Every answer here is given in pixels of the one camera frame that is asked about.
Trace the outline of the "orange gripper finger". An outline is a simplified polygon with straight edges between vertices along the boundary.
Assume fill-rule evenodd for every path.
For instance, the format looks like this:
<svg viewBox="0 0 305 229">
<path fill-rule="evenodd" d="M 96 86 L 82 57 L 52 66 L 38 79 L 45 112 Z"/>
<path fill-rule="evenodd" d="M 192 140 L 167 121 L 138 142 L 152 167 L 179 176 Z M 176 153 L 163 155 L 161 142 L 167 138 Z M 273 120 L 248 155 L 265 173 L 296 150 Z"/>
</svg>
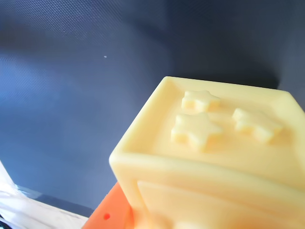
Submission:
<svg viewBox="0 0 305 229">
<path fill-rule="evenodd" d="M 134 229 L 132 208 L 116 183 L 88 218 L 84 229 Z"/>
</svg>

